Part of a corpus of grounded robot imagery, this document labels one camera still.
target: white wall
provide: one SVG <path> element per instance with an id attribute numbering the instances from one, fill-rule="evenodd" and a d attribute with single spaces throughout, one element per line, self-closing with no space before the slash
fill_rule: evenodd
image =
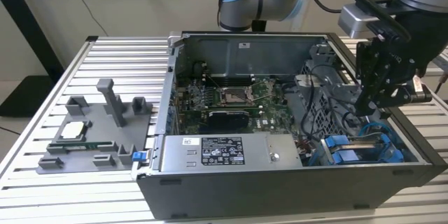
<path id="1" fill-rule="evenodd" d="M 22 80 L 32 74 L 46 71 L 0 2 L 0 81 Z"/>
<path id="2" fill-rule="evenodd" d="M 88 35 L 104 35 L 82 0 L 27 0 L 67 66 Z M 167 36 L 172 30 L 218 30 L 218 0 L 86 0 L 110 36 Z M 291 22 L 268 30 L 290 31 Z"/>

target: robotic arm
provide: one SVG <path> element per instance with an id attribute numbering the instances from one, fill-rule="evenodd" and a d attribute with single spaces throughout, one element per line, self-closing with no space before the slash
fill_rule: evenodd
<path id="1" fill-rule="evenodd" d="M 362 83 L 355 110 L 428 102 L 420 82 L 427 66 L 448 43 L 448 0 L 355 0 L 340 12 L 339 25 L 352 38 L 370 38 L 356 48 L 356 78 Z M 220 0 L 223 30 L 244 31 L 252 20 L 284 20 L 300 0 Z"/>
<path id="2" fill-rule="evenodd" d="M 448 0 L 355 0 L 339 25 L 352 38 L 372 38 L 356 48 L 362 93 L 355 109 L 374 109 L 432 99 L 419 78 L 448 43 Z"/>

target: white label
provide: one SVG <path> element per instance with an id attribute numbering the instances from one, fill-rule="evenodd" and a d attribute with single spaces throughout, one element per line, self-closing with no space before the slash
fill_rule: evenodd
<path id="1" fill-rule="evenodd" d="M 251 48 L 251 43 L 240 43 L 239 48 Z"/>
<path id="2" fill-rule="evenodd" d="M 199 140 L 200 140 L 199 137 L 195 138 L 184 137 L 183 145 L 199 145 Z"/>

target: green circuit board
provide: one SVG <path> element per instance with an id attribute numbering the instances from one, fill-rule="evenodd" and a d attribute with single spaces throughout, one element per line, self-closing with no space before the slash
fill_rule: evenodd
<path id="1" fill-rule="evenodd" d="M 188 95 L 180 97 L 182 134 L 202 134 L 208 114 L 214 111 L 246 111 L 250 114 L 248 126 L 235 129 L 235 133 L 271 132 L 299 136 L 282 85 L 275 80 L 256 78 L 254 84 L 246 87 L 203 87 L 195 84 L 186 90 Z"/>

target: motherboard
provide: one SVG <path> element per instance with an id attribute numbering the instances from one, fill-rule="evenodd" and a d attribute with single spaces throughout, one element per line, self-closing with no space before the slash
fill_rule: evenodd
<path id="1" fill-rule="evenodd" d="M 182 134 L 271 132 L 299 137 L 284 84 L 274 76 L 231 82 L 207 76 L 179 83 L 183 83 L 176 100 Z"/>

